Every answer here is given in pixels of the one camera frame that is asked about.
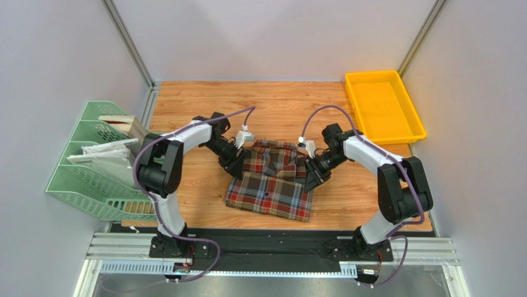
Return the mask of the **plaid long sleeve shirt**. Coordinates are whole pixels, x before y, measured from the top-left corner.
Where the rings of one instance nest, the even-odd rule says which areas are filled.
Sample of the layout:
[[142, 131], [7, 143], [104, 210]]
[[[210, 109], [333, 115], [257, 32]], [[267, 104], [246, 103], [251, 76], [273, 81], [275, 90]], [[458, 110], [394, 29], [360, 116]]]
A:
[[305, 160], [291, 142], [256, 140], [246, 148], [242, 178], [233, 178], [225, 194], [228, 207], [308, 222], [314, 191], [305, 191]]

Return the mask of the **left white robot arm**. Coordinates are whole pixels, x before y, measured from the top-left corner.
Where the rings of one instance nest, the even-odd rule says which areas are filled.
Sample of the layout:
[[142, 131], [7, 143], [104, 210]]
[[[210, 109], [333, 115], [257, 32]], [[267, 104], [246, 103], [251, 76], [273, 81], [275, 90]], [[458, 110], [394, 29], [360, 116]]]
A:
[[241, 179], [246, 151], [236, 142], [224, 138], [230, 128], [226, 115], [213, 113], [211, 118], [195, 117], [188, 125], [170, 134], [149, 134], [134, 165], [135, 180], [150, 196], [158, 221], [149, 256], [178, 258], [188, 256], [196, 241], [189, 239], [187, 224], [178, 202], [184, 156], [196, 147], [206, 147], [217, 157], [219, 165], [232, 177]]

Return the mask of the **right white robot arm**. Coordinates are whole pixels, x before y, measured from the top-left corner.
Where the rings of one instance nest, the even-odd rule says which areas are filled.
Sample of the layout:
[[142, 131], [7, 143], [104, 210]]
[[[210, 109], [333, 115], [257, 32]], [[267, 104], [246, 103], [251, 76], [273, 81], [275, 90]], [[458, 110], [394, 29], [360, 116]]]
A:
[[424, 221], [433, 199], [420, 159], [404, 158], [371, 142], [362, 132], [342, 131], [338, 124], [322, 131], [327, 149], [318, 154], [314, 141], [299, 137], [299, 147], [308, 152], [304, 190], [327, 182], [332, 170], [346, 160], [368, 169], [377, 178], [379, 210], [354, 231], [351, 251], [359, 259], [377, 254], [402, 226]]

